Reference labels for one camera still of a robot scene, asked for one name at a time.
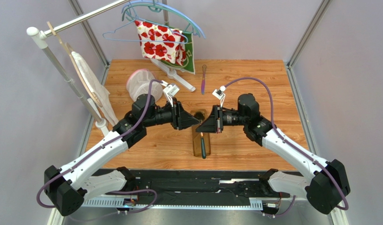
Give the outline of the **gold spoon black handle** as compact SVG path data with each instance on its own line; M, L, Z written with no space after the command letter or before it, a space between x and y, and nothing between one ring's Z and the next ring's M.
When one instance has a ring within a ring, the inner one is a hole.
M205 119L205 116L202 112L196 112L195 117L200 121L203 122ZM205 147L205 140L204 140L204 135L202 132L200 132L200 144L201 144L201 157L203 159L206 159L207 154L206 154L206 147Z

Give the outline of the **brown cloth napkin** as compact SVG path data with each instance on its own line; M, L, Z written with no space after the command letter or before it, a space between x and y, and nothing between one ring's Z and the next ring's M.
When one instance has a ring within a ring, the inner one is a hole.
M191 127L193 154L195 157L206 159L211 154L209 133L197 132L196 128L206 119L207 111L205 109L193 110L191 114L199 120L199 124Z

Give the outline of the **purple handled knife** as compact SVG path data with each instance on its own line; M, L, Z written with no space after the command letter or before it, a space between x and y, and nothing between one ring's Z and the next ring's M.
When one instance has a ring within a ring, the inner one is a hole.
M205 86L206 86L206 72L207 72L207 66L204 64L202 66L202 81L201 81L201 94L205 94Z

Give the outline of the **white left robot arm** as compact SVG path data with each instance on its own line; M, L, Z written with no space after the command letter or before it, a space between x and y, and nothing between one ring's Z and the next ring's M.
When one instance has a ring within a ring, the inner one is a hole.
M170 124L175 130L183 130L198 123L199 120L175 98L161 107L156 105L153 96L142 94L132 104L131 111L89 151L60 168L48 167L44 171L45 184L41 191L50 199L53 208L64 217L69 216L85 201L121 191L134 180L125 167L96 177L94 173L142 140L147 135L147 127Z

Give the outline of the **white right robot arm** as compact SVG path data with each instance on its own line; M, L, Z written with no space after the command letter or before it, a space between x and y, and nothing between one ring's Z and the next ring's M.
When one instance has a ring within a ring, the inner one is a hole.
M279 155L301 174L290 175L276 169L265 179L276 192L304 197L320 213L330 214L350 193L345 166L337 159L326 160L290 139L272 121L260 114L253 94L238 97L237 109L214 105L211 114L196 129L201 133L221 133L224 126L243 126L246 137Z

